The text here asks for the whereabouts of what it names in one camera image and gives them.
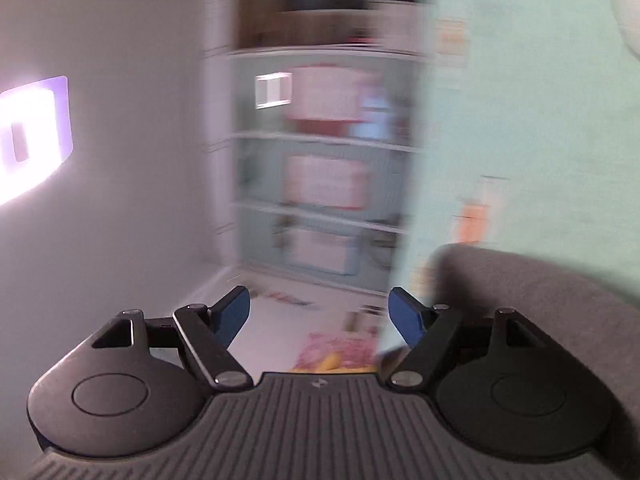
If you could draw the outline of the dark grey sweater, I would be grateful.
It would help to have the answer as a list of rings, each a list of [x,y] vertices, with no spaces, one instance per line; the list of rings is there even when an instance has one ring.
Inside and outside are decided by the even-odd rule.
[[[471,245],[439,249],[424,306],[464,314],[426,387],[395,391],[380,454],[390,479],[634,479],[639,313],[573,269]]]

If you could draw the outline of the blue framed poster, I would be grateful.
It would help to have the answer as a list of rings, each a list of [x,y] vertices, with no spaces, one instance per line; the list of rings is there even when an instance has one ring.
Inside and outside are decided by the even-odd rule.
[[[359,271],[360,238],[295,228],[288,233],[286,258],[292,266],[335,275],[355,275]]]

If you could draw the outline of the orange framed poster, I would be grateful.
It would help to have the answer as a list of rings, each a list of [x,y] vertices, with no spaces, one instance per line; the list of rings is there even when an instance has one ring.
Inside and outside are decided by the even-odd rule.
[[[341,210],[361,210],[369,205],[371,170],[366,162],[286,155],[283,170],[287,202]]]

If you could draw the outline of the grey sliding door wardrobe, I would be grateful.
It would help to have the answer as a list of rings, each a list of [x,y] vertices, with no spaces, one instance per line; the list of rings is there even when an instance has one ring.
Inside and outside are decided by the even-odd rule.
[[[424,57],[356,46],[236,52],[241,260],[380,292],[408,232]]]

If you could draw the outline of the teal quilted bee bedspread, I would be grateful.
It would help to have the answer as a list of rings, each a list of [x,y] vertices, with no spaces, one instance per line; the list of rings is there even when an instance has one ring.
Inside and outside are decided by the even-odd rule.
[[[430,0],[394,284],[457,240],[639,290],[639,0]]]

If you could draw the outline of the pink framed poster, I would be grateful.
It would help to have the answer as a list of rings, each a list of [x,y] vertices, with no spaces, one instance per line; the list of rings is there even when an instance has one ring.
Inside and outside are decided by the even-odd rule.
[[[341,65],[297,66],[291,74],[286,117],[292,120],[360,122],[363,100],[378,85],[377,74]]]

